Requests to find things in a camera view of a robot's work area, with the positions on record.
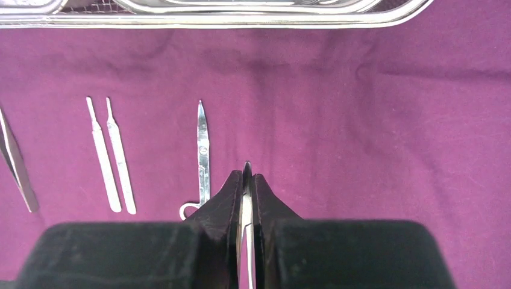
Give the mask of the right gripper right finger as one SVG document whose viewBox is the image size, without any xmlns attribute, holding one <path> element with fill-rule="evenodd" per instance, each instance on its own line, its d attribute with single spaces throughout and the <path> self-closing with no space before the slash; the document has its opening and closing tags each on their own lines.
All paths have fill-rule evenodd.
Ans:
<svg viewBox="0 0 511 289">
<path fill-rule="evenodd" d="M 309 220 L 250 181 L 257 288 L 454 288 L 434 237 L 408 220 Z"/>
</svg>

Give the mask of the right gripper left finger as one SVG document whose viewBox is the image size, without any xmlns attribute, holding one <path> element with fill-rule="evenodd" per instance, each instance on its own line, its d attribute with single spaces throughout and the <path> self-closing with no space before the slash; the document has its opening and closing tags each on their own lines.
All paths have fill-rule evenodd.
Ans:
<svg viewBox="0 0 511 289">
<path fill-rule="evenodd" d="M 237 288 L 243 176 L 182 222 L 61 223 L 38 239 L 17 288 Z"/>
</svg>

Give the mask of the steel surgical scissors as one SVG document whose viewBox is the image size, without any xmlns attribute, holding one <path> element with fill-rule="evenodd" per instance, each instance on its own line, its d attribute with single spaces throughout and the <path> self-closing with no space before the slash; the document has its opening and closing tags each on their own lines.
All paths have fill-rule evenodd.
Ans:
<svg viewBox="0 0 511 289">
<path fill-rule="evenodd" d="M 253 205 L 250 183 L 252 169 L 250 161 L 243 168 L 243 192 L 240 201 L 239 244 L 237 249 L 238 274 L 246 272 L 248 282 L 245 288 L 254 288 L 252 250 L 254 248 Z"/>
<path fill-rule="evenodd" d="M 186 209 L 192 207 L 201 208 L 211 198 L 210 186 L 210 139 L 208 135 L 207 118 L 202 100 L 198 102 L 198 123 L 197 123 L 197 157 L 198 157 L 198 184 L 199 201 L 197 203 L 187 202 L 179 209 L 181 220 L 186 220 Z"/>
</svg>

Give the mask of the purple cloth wrap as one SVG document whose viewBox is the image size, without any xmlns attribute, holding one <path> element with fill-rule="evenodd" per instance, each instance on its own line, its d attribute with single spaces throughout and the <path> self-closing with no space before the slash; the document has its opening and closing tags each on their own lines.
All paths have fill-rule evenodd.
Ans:
<svg viewBox="0 0 511 289">
<path fill-rule="evenodd" d="M 250 161 L 304 218 L 416 220 L 457 287 L 510 287 L 509 1 L 434 1 L 380 29 L 2 30 L 1 108 L 40 209 L 28 212 L 2 163 L 1 279 L 54 224 L 178 220 L 198 198 L 199 100 L 212 192 Z"/>
</svg>

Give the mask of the steel instrument tray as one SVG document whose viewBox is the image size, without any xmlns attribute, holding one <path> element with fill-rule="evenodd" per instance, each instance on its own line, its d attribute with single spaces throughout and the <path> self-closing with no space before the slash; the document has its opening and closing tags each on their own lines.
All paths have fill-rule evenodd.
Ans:
<svg viewBox="0 0 511 289">
<path fill-rule="evenodd" d="M 395 26 L 428 0 L 328 1 L 2 1 L 2 28 L 291 28 Z"/>
</svg>

